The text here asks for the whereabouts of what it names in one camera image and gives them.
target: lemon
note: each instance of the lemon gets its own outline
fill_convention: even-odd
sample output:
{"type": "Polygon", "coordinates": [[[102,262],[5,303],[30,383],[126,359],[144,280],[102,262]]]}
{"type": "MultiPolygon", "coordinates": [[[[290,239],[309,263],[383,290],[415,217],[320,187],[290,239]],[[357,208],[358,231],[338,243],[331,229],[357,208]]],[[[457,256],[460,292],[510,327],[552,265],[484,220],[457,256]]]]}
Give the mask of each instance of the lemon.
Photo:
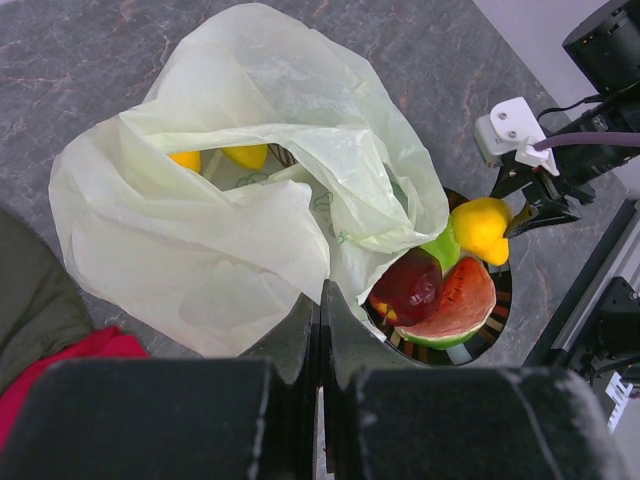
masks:
{"type": "Polygon", "coordinates": [[[451,212],[453,235],[463,250],[487,263],[502,265],[509,259],[504,232],[511,221],[509,206],[497,198],[477,198],[451,212]]]}
{"type": "Polygon", "coordinates": [[[180,152],[172,153],[169,155],[174,162],[178,165],[182,165],[189,170],[193,170],[196,173],[200,173],[202,168],[202,160],[200,159],[200,152],[180,152]]]}
{"type": "Polygon", "coordinates": [[[267,161],[267,145],[250,145],[247,147],[225,147],[224,154],[241,167],[249,170],[262,170],[267,161]]]}

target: gray marble countertop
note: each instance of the gray marble countertop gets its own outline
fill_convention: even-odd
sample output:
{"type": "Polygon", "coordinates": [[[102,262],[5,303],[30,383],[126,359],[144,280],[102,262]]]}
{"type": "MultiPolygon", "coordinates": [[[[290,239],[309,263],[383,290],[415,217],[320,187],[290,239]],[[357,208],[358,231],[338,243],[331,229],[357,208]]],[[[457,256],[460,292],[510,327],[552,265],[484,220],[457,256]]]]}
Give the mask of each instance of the gray marble countertop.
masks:
{"type": "MultiPolygon", "coordinates": [[[[59,256],[47,197],[54,156],[95,123],[138,104],[180,39],[236,3],[242,2],[0,5],[0,202],[59,256]]],[[[442,183],[467,197],[486,195],[497,173],[477,153],[474,120],[519,95],[537,111],[552,104],[471,0],[264,3],[366,57],[429,148],[442,183]]],[[[496,345],[475,365],[524,361],[625,197],[611,175],[594,187],[598,198],[580,222],[513,240],[511,315],[496,345]]],[[[97,326],[120,325],[157,356],[195,355],[119,308],[84,298],[97,326]]]]}

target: watermelon slice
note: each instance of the watermelon slice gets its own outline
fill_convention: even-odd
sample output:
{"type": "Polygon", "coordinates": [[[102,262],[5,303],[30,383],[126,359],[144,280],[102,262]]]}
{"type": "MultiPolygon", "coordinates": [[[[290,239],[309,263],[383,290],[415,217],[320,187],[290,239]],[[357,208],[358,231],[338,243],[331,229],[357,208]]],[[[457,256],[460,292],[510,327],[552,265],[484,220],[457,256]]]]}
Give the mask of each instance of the watermelon slice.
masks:
{"type": "Polygon", "coordinates": [[[444,350],[466,342],[484,325],[496,304],[496,289],[482,263],[465,257],[447,276],[436,312],[396,332],[413,343],[444,350]]]}

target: red apple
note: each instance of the red apple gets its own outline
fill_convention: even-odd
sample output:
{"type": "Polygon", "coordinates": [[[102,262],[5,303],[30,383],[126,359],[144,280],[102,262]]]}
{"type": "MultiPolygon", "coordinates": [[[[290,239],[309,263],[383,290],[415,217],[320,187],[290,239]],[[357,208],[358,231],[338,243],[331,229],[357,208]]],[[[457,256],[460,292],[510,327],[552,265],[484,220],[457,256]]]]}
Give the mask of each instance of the red apple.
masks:
{"type": "Polygon", "coordinates": [[[382,275],[373,286],[369,301],[388,325],[410,327],[429,318],[438,308],[442,284],[438,259],[416,247],[382,275]]]}

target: plastic bag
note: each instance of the plastic bag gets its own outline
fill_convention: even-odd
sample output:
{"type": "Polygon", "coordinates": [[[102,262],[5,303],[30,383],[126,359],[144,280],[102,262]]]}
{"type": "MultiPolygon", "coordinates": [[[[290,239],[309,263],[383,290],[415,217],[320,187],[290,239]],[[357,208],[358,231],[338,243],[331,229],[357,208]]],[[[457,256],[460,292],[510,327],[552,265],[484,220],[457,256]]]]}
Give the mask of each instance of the plastic bag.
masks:
{"type": "Polygon", "coordinates": [[[184,38],[141,105],[55,159],[49,193],[78,283],[208,356],[241,353],[300,292],[319,302],[329,276],[364,301],[448,216],[427,150],[369,63],[260,4],[184,38]],[[227,190],[167,157],[265,143],[298,165],[227,190]]]}

